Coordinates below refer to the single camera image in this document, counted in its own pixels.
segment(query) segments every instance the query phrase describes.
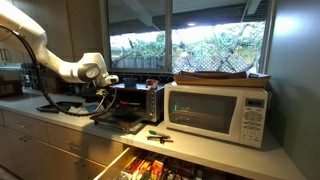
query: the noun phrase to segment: kitchen counter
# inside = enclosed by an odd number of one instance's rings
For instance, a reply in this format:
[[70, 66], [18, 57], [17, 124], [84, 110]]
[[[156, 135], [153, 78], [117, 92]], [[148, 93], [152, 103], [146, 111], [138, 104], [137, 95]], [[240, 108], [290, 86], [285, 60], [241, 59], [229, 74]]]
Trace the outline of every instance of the kitchen counter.
[[[50, 97], [55, 102], [83, 101], [79, 97], [57, 94], [51, 94]], [[306, 179], [268, 130], [265, 131], [261, 149], [168, 130], [163, 122], [158, 125], [146, 125], [136, 135], [125, 134], [103, 125], [95, 126], [89, 117], [45, 113], [36, 109], [47, 104], [40, 91], [28, 89], [24, 90], [21, 96], [0, 99], [0, 108], [4, 110], [243, 177]], [[148, 141], [146, 136], [149, 135], [149, 130], [169, 134], [174, 142], [160, 144], [157, 141]]]

